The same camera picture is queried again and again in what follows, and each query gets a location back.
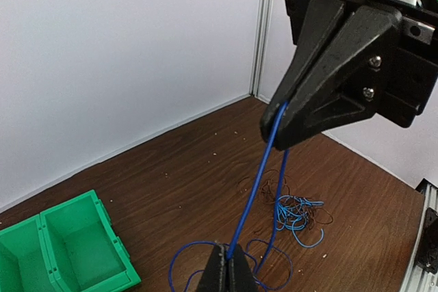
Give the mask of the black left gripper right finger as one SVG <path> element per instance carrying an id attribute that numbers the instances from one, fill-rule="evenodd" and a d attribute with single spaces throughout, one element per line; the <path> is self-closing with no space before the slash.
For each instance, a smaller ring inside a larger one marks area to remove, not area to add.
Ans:
<path id="1" fill-rule="evenodd" d="M 228 260 L 228 291 L 258 292 L 255 278 L 240 245 L 236 245 L 231 259 Z"/>

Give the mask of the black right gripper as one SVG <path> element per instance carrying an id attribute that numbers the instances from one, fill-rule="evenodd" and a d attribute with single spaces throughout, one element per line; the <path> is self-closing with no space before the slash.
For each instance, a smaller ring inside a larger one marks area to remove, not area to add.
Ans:
<path id="1" fill-rule="evenodd" d="M 285 0 L 296 50 L 261 120 L 285 150 L 379 114 L 407 128 L 437 81 L 437 15 L 397 0 Z"/>

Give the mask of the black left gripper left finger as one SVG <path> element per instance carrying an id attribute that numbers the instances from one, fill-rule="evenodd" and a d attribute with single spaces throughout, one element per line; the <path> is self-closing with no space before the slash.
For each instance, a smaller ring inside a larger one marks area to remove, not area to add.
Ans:
<path id="1" fill-rule="evenodd" d="M 196 292 L 227 291 L 227 249 L 224 244 L 215 245 L 208 258 Z"/>

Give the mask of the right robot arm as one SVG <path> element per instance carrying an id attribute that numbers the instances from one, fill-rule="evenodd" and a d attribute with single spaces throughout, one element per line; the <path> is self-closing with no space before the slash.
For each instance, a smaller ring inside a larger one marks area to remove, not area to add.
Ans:
<path id="1" fill-rule="evenodd" d="M 260 121 L 269 148 L 380 115 L 421 115 L 437 82 L 436 0 L 285 0 L 294 55 Z"/>

